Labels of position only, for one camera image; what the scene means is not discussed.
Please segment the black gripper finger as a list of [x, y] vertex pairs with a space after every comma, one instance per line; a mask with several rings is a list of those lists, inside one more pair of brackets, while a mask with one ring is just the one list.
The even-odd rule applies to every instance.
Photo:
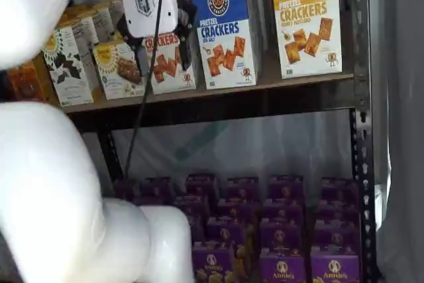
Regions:
[[141, 76], [146, 76], [146, 50], [142, 45], [143, 38], [137, 38], [131, 35], [127, 26], [127, 20], [125, 14], [122, 14], [121, 18], [117, 23], [117, 30], [121, 34], [123, 40], [130, 46], [134, 52], [135, 61], [137, 67], [141, 73]]
[[187, 70], [191, 65], [191, 53], [188, 40], [195, 24], [197, 7], [189, 0], [177, 0], [177, 4], [178, 23], [174, 29], [174, 34], [180, 41], [180, 64], [183, 70]]

